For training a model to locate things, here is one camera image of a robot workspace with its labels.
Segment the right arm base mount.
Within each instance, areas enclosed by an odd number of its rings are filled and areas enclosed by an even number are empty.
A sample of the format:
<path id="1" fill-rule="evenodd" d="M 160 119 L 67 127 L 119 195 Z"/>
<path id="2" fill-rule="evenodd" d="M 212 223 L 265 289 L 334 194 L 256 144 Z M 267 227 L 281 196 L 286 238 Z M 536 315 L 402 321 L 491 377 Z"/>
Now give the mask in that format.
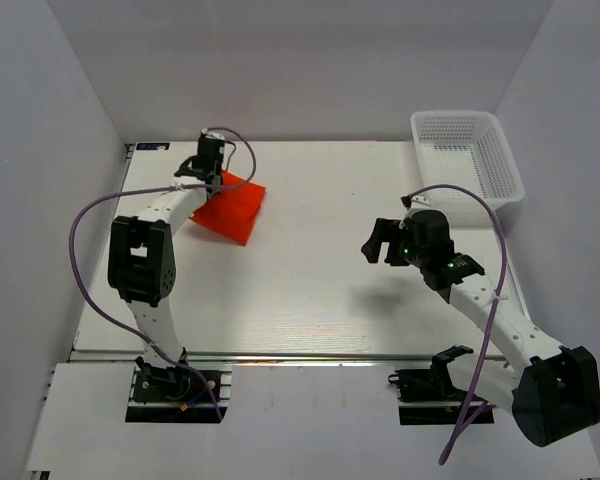
<path id="1" fill-rule="evenodd" d="M 448 365 L 472 353 L 469 347 L 452 346 L 434 355 L 426 368 L 400 369 L 388 376 L 388 383 L 397 389 L 401 426 L 456 423 L 466 391 L 452 385 Z"/>

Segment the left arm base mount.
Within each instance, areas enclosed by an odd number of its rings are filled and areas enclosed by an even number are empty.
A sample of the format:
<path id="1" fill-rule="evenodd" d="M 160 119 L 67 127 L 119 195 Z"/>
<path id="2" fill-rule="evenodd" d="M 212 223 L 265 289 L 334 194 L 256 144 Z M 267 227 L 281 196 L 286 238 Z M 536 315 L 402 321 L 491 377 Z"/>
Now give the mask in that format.
<path id="1" fill-rule="evenodd" d="M 125 422 L 129 424 L 219 424 L 229 402 L 229 373 L 154 368 L 135 360 Z"/>

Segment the orange t shirt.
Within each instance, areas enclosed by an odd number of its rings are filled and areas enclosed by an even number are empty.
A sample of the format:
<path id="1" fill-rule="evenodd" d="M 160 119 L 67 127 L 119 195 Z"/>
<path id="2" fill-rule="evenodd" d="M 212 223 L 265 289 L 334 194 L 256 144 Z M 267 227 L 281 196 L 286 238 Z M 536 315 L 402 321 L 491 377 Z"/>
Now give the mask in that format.
<path id="1" fill-rule="evenodd" d="M 264 186 L 247 182 L 234 190 L 223 190 L 192 213 L 190 220 L 226 239 L 245 246 L 266 195 Z"/>

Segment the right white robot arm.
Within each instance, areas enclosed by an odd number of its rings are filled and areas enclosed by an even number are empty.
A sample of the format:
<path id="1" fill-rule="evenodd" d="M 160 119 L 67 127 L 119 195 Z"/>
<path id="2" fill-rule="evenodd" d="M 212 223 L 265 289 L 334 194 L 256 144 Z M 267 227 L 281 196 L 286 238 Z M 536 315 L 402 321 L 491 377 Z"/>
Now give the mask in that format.
<path id="1" fill-rule="evenodd" d="M 379 218 L 361 252 L 371 264 L 383 260 L 391 267 L 417 268 L 425 284 L 487 334 L 508 363 L 484 363 L 474 381 L 478 352 L 452 346 L 435 354 L 427 369 L 390 375 L 401 401 L 483 399 L 511 414 L 525 438 L 539 447 L 600 423 L 594 356 L 550 337 L 509 300 L 497 297 L 483 267 L 456 250 L 442 212 Z"/>

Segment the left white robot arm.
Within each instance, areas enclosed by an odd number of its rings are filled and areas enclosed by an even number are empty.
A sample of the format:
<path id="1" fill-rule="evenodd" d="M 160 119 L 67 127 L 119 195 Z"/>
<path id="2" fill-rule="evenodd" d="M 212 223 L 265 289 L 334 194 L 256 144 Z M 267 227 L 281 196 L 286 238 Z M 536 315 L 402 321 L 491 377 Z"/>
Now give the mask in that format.
<path id="1" fill-rule="evenodd" d="M 173 235 L 222 183 L 226 139 L 203 130 L 195 155 L 173 177 L 174 189 L 160 194 L 133 216 L 118 216 L 111 226 L 107 279 L 126 303 L 142 334 L 143 362 L 161 369 L 157 387 L 179 399 L 191 387 L 191 374 L 175 365 L 184 357 L 169 305 L 176 280 Z"/>

